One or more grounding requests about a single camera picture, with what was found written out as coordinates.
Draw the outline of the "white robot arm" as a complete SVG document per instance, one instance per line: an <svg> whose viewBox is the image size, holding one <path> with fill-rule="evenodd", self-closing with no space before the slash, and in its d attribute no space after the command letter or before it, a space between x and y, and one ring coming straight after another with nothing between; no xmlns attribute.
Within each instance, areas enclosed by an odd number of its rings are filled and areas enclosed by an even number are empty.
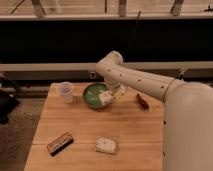
<svg viewBox="0 0 213 171"><path fill-rule="evenodd" d="M96 64L116 91L120 84L164 104L163 171L213 171L213 88L200 82L129 69L117 51Z"/></svg>

